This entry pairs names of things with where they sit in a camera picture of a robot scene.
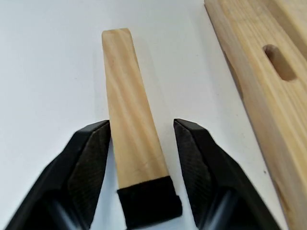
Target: textured clamp pad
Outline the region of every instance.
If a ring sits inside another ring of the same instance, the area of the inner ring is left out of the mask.
[[[239,164],[215,143],[208,130],[182,119],[174,120],[174,129],[183,180],[199,229],[203,229],[213,197],[221,188],[238,192],[260,229],[280,229]],[[240,219],[245,219],[245,213],[240,213]]]
[[[83,229],[89,229],[105,175],[110,135],[108,120],[78,130],[40,174],[6,230],[50,229],[42,211],[35,209],[49,193],[65,197]]]
[[[182,205],[170,176],[118,190],[128,229],[163,222],[182,215]]]

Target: light wood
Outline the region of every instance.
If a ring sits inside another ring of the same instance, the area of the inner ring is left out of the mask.
[[[288,225],[305,230],[306,1],[205,0],[205,7],[236,73]]]
[[[102,43],[119,188],[168,176],[130,31],[103,31]]]

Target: white background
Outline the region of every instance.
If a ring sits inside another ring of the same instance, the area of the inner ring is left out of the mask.
[[[150,229],[195,229],[173,118],[197,122],[286,223],[202,0],[0,0],[0,229],[74,131],[108,119],[101,32],[132,33],[184,215]],[[124,229],[112,148],[92,229]]]

